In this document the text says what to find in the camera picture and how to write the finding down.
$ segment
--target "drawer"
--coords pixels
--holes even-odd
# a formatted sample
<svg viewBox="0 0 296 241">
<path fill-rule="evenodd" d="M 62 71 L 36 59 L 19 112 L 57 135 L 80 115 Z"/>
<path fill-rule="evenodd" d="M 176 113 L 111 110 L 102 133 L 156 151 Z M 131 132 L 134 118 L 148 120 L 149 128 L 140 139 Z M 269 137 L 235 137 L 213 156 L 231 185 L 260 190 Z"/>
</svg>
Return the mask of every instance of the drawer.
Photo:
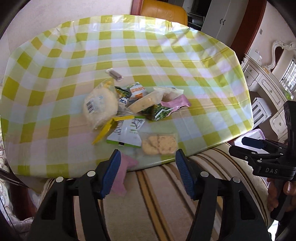
<svg viewBox="0 0 296 241">
<path fill-rule="evenodd" d="M 282 118 L 281 113 L 277 112 L 270 119 L 270 125 L 279 138 L 282 137 L 283 134 L 287 131 L 287 126 L 285 124 L 285 120 Z"/>
<path fill-rule="evenodd" d="M 279 110 L 283 106 L 284 100 L 282 99 L 277 89 L 273 86 L 273 84 L 269 80 L 261 79 L 258 83 L 263 88 L 263 90 L 268 94 L 269 98 L 275 105 L 276 109 Z"/>
<path fill-rule="evenodd" d="M 250 75 L 250 73 L 247 70 L 244 71 L 244 77 L 246 79 L 247 86 L 251 86 L 252 83 L 254 83 L 255 81 L 255 79 Z"/>
<path fill-rule="evenodd" d="M 248 71 L 254 79 L 256 79 L 259 76 L 257 70 L 255 70 L 253 66 L 250 64 L 247 66 L 246 71 Z"/>
</svg>

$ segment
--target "green snack bag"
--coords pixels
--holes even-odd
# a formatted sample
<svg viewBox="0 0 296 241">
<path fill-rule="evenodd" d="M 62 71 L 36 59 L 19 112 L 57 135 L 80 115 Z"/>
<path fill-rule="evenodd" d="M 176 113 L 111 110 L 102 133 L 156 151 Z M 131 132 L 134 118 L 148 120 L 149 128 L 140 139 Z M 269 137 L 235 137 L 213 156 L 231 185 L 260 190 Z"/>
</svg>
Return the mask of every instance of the green snack bag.
<svg viewBox="0 0 296 241">
<path fill-rule="evenodd" d="M 142 114 L 145 115 L 149 120 L 158 121 L 167 117 L 172 112 L 172 110 L 173 108 L 164 107 L 161 104 L 155 104 L 143 110 Z"/>
<path fill-rule="evenodd" d="M 124 103 L 124 105 L 126 106 L 129 98 L 131 97 L 131 92 L 129 90 L 124 90 L 118 86 L 115 86 L 115 90 L 116 90 L 118 97 L 119 97 L 118 101 L 120 103 Z"/>
</svg>

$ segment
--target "white furniture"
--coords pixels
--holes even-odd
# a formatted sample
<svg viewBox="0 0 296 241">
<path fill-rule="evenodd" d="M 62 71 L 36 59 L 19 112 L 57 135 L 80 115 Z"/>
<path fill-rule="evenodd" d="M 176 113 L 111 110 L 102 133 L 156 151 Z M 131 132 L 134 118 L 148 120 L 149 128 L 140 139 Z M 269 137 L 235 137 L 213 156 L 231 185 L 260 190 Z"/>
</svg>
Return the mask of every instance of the white furniture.
<svg viewBox="0 0 296 241">
<path fill-rule="evenodd" d="M 230 47 L 247 5 L 248 0 L 212 0 L 201 31 Z"/>
<path fill-rule="evenodd" d="M 255 98 L 252 104 L 254 127 L 263 123 L 271 116 L 271 110 L 262 98 Z"/>
<path fill-rule="evenodd" d="M 287 139 L 287 127 L 285 125 L 284 103 L 287 101 L 280 82 L 267 70 L 263 69 L 252 58 L 245 54 L 241 64 L 249 91 L 257 92 L 265 97 L 266 102 L 274 106 L 275 112 L 269 120 L 272 130 L 276 133 L 278 141 Z"/>
</svg>

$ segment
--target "blue gripper pad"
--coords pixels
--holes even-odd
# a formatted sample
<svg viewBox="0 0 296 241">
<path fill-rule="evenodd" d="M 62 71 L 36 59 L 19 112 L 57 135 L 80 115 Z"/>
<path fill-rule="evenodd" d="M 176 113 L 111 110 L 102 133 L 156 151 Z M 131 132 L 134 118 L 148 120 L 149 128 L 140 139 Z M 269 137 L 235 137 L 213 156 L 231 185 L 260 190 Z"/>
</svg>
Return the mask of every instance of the blue gripper pad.
<svg viewBox="0 0 296 241">
<path fill-rule="evenodd" d="M 105 198 L 111 191 L 114 179 L 117 175 L 120 163 L 121 163 L 121 153 L 119 150 L 115 150 L 109 159 L 109 165 L 105 171 L 102 179 L 102 189 L 100 194 L 102 198 Z"/>
<path fill-rule="evenodd" d="M 264 143 L 262 142 L 262 140 L 258 140 L 258 139 L 253 139 L 250 137 L 244 137 L 242 139 L 242 144 L 245 146 L 250 146 L 253 148 L 257 148 L 257 149 L 262 149 L 264 148 Z"/>
<path fill-rule="evenodd" d="M 186 193 L 190 196 L 191 199 L 193 199 L 195 193 L 194 178 L 189 171 L 189 167 L 187 166 L 187 158 L 181 149 L 176 151 L 176 164 L 181 175 Z"/>
</svg>

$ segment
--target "pink package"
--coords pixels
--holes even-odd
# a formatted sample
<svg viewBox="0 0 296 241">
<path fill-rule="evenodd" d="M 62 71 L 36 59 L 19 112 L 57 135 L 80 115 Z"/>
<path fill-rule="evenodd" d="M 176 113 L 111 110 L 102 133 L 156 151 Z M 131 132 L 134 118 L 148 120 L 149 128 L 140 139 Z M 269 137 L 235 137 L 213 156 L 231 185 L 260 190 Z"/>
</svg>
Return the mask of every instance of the pink package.
<svg viewBox="0 0 296 241">
<path fill-rule="evenodd" d="M 124 196 L 126 194 L 126 189 L 124 187 L 124 178 L 126 176 L 126 171 L 139 164 L 139 162 L 128 155 L 121 153 L 121 163 L 114 179 L 111 190 L 119 196 Z"/>
<path fill-rule="evenodd" d="M 183 94 L 178 96 L 177 98 L 173 99 L 172 101 L 169 101 L 169 102 L 161 101 L 160 104 L 164 107 L 173 108 L 172 111 L 170 112 L 170 114 L 175 112 L 176 110 L 180 109 L 183 106 L 187 106 L 187 107 L 191 106 L 189 100 Z"/>
</svg>

